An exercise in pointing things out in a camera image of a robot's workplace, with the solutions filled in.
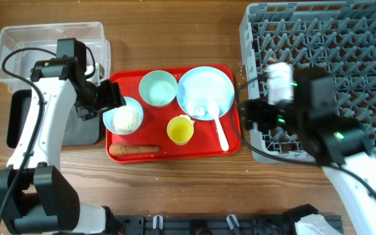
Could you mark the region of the light blue rice bowl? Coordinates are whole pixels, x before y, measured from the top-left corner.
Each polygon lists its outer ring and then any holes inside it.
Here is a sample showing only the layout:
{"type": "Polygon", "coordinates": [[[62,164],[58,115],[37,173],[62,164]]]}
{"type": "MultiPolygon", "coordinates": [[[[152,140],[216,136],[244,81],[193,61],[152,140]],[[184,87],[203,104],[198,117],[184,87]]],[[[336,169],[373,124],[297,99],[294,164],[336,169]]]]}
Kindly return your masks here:
{"type": "Polygon", "coordinates": [[[105,127],[112,133],[127,135],[141,126],[144,111],[140,103],[131,97],[124,97],[126,105],[105,112],[102,116],[105,127]]]}

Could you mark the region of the white plastic spoon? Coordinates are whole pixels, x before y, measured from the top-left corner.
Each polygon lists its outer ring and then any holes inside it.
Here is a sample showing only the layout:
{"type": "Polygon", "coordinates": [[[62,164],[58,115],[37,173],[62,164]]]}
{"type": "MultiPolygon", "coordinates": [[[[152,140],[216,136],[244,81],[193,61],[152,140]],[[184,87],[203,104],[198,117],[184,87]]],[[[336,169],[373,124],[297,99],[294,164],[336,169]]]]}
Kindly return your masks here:
{"type": "Polygon", "coordinates": [[[213,100],[210,100],[208,103],[208,112],[215,122],[220,147],[223,151],[227,151],[229,149],[229,144],[219,120],[219,107],[213,100]]]}

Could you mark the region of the white tissue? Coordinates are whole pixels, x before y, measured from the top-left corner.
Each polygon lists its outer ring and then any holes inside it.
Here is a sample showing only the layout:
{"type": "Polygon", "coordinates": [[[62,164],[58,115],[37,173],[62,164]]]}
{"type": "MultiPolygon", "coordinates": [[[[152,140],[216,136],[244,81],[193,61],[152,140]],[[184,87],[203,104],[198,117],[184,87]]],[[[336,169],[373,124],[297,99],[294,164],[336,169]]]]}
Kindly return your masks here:
{"type": "Polygon", "coordinates": [[[188,114],[193,117],[202,117],[206,113],[205,109],[197,104],[188,104],[187,111],[188,114]]]}

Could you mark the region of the mint green bowl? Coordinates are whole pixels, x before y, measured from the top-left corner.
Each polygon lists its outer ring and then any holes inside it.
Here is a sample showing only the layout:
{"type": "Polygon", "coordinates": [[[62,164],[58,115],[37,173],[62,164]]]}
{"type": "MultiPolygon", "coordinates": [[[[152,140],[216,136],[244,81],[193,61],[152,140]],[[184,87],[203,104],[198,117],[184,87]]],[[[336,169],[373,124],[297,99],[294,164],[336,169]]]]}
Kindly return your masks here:
{"type": "Polygon", "coordinates": [[[142,100],[147,104],[164,107],[175,99],[178,83],[169,72],[154,70],[142,77],[138,90],[142,100]]]}

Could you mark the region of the yellow cup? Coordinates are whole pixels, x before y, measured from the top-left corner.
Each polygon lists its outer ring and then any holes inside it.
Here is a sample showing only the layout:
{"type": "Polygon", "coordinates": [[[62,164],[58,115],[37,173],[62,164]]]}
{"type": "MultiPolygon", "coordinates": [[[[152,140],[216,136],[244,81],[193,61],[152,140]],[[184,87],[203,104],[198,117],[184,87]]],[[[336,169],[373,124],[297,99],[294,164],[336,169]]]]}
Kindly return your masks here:
{"type": "Polygon", "coordinates": [[[194,121],[187,115],[173,117],[166,127],[166,133],[177,145],[185,145],[194,134],[194,121]]]}

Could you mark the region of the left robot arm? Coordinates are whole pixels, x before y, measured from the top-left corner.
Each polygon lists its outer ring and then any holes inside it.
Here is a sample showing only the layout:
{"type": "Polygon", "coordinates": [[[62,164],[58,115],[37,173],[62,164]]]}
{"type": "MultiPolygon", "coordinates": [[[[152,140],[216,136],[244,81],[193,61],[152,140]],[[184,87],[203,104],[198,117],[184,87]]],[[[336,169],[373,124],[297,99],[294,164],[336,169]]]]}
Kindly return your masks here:
{"type": "Polygon", "coordinates": [[[74,38],[60,39],[52,58],[37,61],[26,83],[32,99],[22,135],[0,170],[0,226],[11,234],[122,234],[106,206],[90,206],[60,171],[60,153],[71,110],[89,120],[125,105],[119,86],[95,85],[87,71],[91,50],[74,38]]]}

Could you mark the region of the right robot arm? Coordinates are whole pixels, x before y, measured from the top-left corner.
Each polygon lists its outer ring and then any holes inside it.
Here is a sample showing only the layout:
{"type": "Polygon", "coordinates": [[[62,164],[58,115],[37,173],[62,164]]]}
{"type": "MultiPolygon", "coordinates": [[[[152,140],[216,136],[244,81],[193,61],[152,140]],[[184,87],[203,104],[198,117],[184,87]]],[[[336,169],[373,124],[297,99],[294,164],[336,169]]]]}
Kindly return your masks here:
{"type": "Polygon", "coordinates": [[[362,124],[336,113],[332,77],[320,67],[265,72],[268,95],[238,104],[245,130],[297,134],[308,166],[323,170],[358,234],[376,234],[376,156],[362,124]]]}

